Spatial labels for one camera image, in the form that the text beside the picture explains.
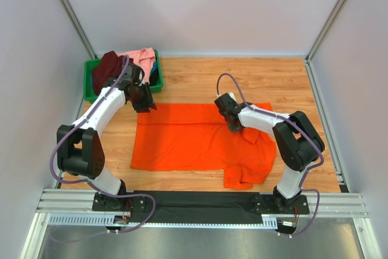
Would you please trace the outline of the orange t shirt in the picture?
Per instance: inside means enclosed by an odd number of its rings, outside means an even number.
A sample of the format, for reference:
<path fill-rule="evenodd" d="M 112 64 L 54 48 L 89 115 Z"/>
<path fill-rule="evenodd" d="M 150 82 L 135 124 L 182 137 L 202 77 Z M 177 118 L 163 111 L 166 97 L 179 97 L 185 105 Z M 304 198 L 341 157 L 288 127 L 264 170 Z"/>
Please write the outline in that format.
<path fill-rule="evenodd" d="M 252 128 L 232 133 L 214 104 L 159 104 L 138 115 L 130 167 L 223 170 L 224 187 L 247 190 L 265 182 L 275 157 L 269 134 Z"/>

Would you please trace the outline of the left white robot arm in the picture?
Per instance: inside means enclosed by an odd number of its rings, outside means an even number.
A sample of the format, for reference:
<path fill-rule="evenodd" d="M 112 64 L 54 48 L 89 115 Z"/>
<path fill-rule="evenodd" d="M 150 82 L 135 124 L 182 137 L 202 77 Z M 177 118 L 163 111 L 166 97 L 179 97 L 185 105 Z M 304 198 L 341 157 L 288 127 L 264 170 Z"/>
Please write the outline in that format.
<path fill-rule="evenodd" d="M 101 136 L 116 112 L 127 103 L 136 113 L 157 109 L 145 75 L 137 65 L 124 65 L 118 77 L 104 84 L 85 114 L 71 125 L 58 128 L 52 158 L 57 158 L 59 170 L 80 177 L 73 184 L 86 182 L 97 192 L 113 198 L 126 194 L 125 183 L 105 166 Z"/>

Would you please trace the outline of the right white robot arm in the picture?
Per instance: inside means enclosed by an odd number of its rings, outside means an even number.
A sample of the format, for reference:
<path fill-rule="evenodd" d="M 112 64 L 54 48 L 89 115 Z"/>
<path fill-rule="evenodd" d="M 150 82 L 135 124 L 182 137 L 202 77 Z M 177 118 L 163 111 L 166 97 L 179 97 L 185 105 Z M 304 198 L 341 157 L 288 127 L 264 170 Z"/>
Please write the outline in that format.
<path fill-rule="evenodd" d="M 276 113 L 251 103 L 237 103 L 233 93 L 218 95 L 215 105 L 231 132 L 255 129 L 275 138 L 285 169 L 273 190 L 274 200 L 290 205 L 301 193 L 307 171 L 323 157 L 325 145 L 304 112 Z"/>

